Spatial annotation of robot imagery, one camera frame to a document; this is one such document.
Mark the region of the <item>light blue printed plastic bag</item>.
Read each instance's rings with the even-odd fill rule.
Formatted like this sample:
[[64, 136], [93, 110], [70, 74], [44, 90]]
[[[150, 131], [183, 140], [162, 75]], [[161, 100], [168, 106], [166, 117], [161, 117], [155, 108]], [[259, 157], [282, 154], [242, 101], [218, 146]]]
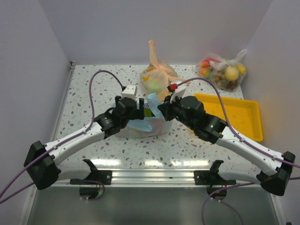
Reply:
[[144, 117], [143, 120], [130, 120], [127, 126], [117, 133], [116, 136], [133, 139], [157, 136], [168, 132], [173, 122], [165, 121], [162, 113], [158, 110], [158, 105], [161, 103], [156, 93], [149, 94], [146, 97], [144, 108], [151, 109], [155, 117]]

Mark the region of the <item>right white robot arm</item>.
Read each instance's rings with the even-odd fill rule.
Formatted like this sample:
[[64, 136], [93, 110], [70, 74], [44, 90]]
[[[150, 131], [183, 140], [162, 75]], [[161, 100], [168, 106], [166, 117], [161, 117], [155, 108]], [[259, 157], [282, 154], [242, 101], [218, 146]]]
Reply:
[[252, 172], [225, 169], [222, 160], [216, 160], [208, 172], [202, 176], [207, 182], [219, 184], [224, 180], [246, 181], [259, 184], [267, 192], [283, 196], [293, 171], [295, 155], [291, 152], [280, 153], [244, 136], [228, 122], [206, 113], [202, 102], [196, 97], [165, 98], [157, 108], [166, 121], [176, 119], [191, 129], [205, 142], [216, 144], [233, 151], [251, 162], [261, 171]]

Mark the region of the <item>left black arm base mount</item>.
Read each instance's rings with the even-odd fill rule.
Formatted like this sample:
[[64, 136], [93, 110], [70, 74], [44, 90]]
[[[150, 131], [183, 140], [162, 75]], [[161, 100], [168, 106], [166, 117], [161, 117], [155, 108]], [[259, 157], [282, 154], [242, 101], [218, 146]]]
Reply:
[[80, 197], [86, 197], [86, 201], [94, 201], [102, 198], [105, 194], [105, 185], [111, 185], [112, 171], [99, 170], [89, 160], [83, 162], [89, 167], [88, 175], [84, 179], [73, 178], [70, 180], [71, 185], [96, 185], [96, 187], [81, 187], [79, 189]]

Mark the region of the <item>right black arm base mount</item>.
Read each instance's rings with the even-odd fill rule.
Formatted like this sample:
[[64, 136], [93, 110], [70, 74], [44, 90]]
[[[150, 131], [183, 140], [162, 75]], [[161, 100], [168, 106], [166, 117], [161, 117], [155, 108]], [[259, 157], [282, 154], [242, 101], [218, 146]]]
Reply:
[[206, 186], [208, 195], [220, 188], [227, 187], [228, 185], [236, 185], [236, 180], [226, 180], [218, 174], [219, 168], [223, 162], [223, 160], [216, 160], [210, 169], [194, 171], [195, 184]]

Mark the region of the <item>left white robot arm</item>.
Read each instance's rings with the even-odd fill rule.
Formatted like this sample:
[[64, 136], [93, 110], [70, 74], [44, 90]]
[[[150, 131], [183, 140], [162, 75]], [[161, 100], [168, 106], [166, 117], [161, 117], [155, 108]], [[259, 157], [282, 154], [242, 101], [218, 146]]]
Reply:
[[89, 159], [76, 166], [66, 167], [62, 163], [85, 147], [119, 133], [130, 120], [144, 119], [144, 99], [138, 101], [117, 96], [115, 107], [98, 115], [82, 129], [59, 140], [30, 146], [24, 168], [38, 190], [50, 187], [58, 180], [72, 180], [79, 184], [101, 181], [100, 171]]

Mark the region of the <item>green fruit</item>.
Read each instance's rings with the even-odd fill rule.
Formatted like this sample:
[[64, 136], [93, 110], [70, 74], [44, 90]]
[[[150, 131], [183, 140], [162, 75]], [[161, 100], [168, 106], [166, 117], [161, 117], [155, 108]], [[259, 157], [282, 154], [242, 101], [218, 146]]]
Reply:
[[153, 112], [149, 108], [144, 108], [144, 116], [145, 117], [155, 117], [155, 115], [153, 114]]

